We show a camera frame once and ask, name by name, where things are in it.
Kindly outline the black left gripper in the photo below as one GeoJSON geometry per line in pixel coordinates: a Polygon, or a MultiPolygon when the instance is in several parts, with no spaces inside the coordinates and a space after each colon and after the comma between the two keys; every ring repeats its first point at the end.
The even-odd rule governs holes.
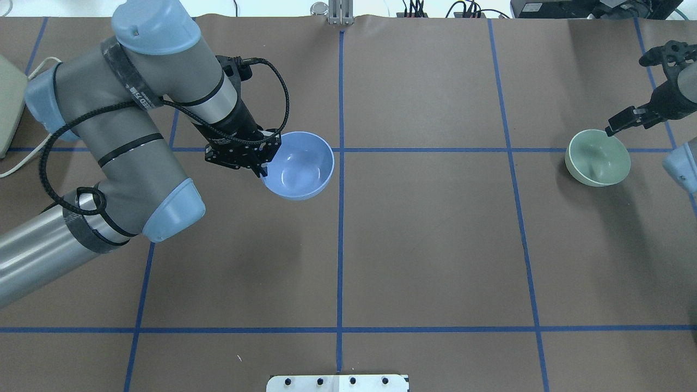
{"type": "Polygon", "coordinates": [[[268,164],[282,146],[276,130],[265,134],[241,100],[222,121],[214,124],[194,120],[207,140],[204,159],[230,169],[250,169],[258,178],[268,176],[268,164]]]}

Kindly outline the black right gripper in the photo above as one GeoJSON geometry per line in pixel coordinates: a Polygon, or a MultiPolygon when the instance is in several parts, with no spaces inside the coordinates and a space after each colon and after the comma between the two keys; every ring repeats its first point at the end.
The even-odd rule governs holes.
{"type": "Polygon", "coordinates": [[[677,85],[664,82],[655,88],[647,104],[641,105],[637,109],[627,107],[608,119],[605,134],[612,137],[618,132],[640,124],[645,128],[650,128],[659,122],[683,119],[695,111],[695,102],[687,99],[677,85]]]}

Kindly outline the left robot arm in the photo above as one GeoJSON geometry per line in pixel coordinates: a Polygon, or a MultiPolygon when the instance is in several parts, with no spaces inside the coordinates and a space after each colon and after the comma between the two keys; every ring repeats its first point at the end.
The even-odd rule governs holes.
{"type": "Polygon", "coordinates": [[[206,213],[150,118],[179,110],[207,140],[205,159],[263,178],[281,146],[241,97],[250,67],[269,60],[215,55],[179,1],[127,1],[98,48],[60,62],[28,82],[25,102],[49,132],[38,176],[52,203],[2,235],[2,307],[144,235],[162,242],[206,213]],[[47,176],[56,141],[80,140],[105,178],[60,195],[47,176]]]}

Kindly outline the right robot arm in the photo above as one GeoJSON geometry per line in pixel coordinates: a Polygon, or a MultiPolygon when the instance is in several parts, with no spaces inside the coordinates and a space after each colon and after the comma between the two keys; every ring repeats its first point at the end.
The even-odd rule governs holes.
{"type": "MultiPolygon", "coordinates": [[[[645,129],[666,121],[677,121],[696,111],[695,60],[679,60],[669,55],[662,62],[667,80],[655,87],[647,104],[639,107],[629,106],[612,118],[604,131],[612,137],[630,127],[642,126],[645,129]]],[[[696,153],[695,138],[675,147],[662,160],[662,166],[669,176],[687,193],[696,191],[696,153]]]]}

